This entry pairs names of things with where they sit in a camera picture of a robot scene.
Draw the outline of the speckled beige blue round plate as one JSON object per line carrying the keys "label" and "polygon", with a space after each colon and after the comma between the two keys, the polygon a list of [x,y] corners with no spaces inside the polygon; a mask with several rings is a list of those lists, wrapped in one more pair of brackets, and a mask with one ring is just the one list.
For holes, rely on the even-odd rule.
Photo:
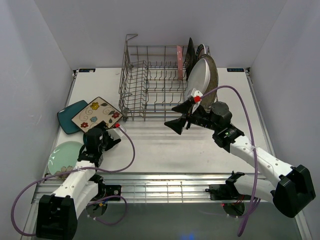
{"label": "speckled beige blue round plate", "polygon": [[[209,72],[210,72],[210,80],[208,83],[208,87],[205,90],[205,94],[208,93],[209,91],[215,89],[218,87],[219,84],[219,75],[218,75],[218,69],[216,66],[215,61],[213,60],[213,58],[208,55],[208,54],[203,54],[201,57],[201,59],[205,59],[206,62],[208,63],[209,66]],[[207,111],[209,112],[211,109],[211,106],[214,102],[217,101],[217,91],[214,91],[213,93],[209,94],[207,97],[205,97],[200,105]]]}

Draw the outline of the beige square flower plate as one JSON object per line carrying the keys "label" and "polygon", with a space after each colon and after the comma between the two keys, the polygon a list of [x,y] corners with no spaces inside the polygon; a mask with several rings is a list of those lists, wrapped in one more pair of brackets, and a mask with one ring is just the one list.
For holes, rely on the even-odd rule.
{"label": "beige square flower plate", "polygon": [[103,127],[111,129],[120,119],[123,114],[109,102],[101,97],[96,97],[80,112],[78,112],[71,121],[80,128],[84,133],[90,129],[102,124]]}

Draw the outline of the grey wire dish rack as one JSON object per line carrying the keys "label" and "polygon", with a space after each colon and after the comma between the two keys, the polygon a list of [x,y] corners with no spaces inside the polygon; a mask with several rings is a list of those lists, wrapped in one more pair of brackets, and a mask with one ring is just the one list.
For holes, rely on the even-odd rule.
{"label": "grey wire dish rack", "polygon": [[[173,120],[178,114],[172,108],[184,101],[187,87],[188,45],[138,43],[137,38],[125,36],[118,91],[123,120]],[[178,80],[177,46],[183,50],[183,80]]]}

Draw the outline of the white oval plate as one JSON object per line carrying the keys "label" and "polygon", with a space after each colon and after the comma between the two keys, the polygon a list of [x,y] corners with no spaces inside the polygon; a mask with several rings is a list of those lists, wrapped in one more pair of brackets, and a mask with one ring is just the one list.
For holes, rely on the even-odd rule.
{"label": "white oval plate", "polygon": [[184,98],[187,99],[193,89],[205,93],[210,82],[210,68],[205,59],[200,59],[192,68],[187,80],[187,86],[184,91]]}

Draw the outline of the teal square plate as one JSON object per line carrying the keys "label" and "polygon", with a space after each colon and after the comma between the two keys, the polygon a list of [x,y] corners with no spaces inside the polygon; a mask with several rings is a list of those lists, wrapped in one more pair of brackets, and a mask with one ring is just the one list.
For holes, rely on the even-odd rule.
{"label": "teal square plate", "polygon": [[57,113],[57,119],[62,130],[67,134],[75,134],[80,131],[80,128],[72,121],[81,110],[83,110],[88,103],[85,100],[75,102]]}

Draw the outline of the black square floral plate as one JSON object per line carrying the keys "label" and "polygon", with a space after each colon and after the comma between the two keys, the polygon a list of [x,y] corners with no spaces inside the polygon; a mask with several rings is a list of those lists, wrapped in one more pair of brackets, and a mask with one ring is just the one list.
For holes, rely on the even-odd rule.
{"label": "black square floral plate", "polygon": [[195,48],[194,48],[193,39],[190,37],[186,55],[185,55],[185,77],[187,81],[193,69],[194,61],[195,61]]}

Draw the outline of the white plate teal red rim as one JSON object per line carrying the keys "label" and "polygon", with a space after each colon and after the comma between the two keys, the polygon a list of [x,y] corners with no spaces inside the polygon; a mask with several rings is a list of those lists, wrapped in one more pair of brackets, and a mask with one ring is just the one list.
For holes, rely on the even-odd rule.
{"label": "white plate teal red rim", "polygon": [[87,135],[86,134],[83,134],[82,140],[83,140],[83,144],[86,145],[87,144]]}
{"label": "white plate teal red rim", "polygon": [[209,47],[205,46],[204,44],[199,44],[195,53],[196,61],[200,60],[202,55],[205,55],[209,52]]}

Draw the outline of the pink polka dot plate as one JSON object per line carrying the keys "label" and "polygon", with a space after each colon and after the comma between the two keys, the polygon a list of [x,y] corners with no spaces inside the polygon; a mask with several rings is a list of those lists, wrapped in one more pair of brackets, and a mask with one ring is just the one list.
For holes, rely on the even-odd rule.
{"label": "pink polka dot plate", "polygon": [[178,71],[178,80],[183,80],[183,48],[179,45],[176,46],[177,51],[177,71]]}

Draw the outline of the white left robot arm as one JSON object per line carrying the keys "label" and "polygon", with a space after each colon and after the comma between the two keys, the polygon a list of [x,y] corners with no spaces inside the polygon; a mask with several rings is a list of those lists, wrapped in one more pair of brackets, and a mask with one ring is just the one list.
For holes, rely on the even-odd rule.
{"label": "white left robot arm", "polygon": [[43,195],[38,204],[35,234],[49,240],[71,240],[75,236],[78,218],[87,204],[106,195],[106,187],[97,176],[104,152],[120,143],[120,125],[106,129],[94,127],[87,131],[76,164],[64,182],[50,195]]}

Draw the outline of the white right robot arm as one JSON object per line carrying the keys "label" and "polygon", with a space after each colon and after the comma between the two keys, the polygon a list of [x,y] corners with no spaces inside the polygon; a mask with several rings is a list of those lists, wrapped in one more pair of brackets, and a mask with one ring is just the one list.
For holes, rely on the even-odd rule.
{"label": "white right robot arm", "polygon": [[252,140],[231,123],[232,113],[226,103],[215,102],[210,111],[205,111],[198,103],[187,100],[172,110],[181,113],[181,117],[166,121],[166,127],[179,135],[191,125],[212,130],[212,138],[220,148],[242,159],[265,177],[261,180],[241,172],[232,173],[225,182],[225,191],[230,198],[253,195],[274,204],[289,218],[295,217],[316,198],[309,169],[301,164],[290,165],[255,147]]}

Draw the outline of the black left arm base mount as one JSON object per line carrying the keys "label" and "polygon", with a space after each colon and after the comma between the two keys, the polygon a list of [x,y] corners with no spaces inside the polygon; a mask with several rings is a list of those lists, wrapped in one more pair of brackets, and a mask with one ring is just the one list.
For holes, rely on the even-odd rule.
{"label": "black left arm base mount", "polygon": [[108,199],[105,199],[103,202],[106,203],[108,201],[120,201],[121,199],[118,197],[121,195],[122,192],[122,186],[121,185],[105,185],[105,195],[104,197],[110,197]]}

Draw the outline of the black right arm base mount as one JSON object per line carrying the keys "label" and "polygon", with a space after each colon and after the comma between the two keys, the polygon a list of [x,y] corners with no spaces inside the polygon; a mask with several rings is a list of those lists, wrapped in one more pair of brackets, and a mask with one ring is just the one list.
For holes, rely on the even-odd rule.
{"label": "black right arm base mount", "polygon": [[205,192],[209,193],[212,201],[234,200],[238,196],[234,189],[227,184],[210,184]]}

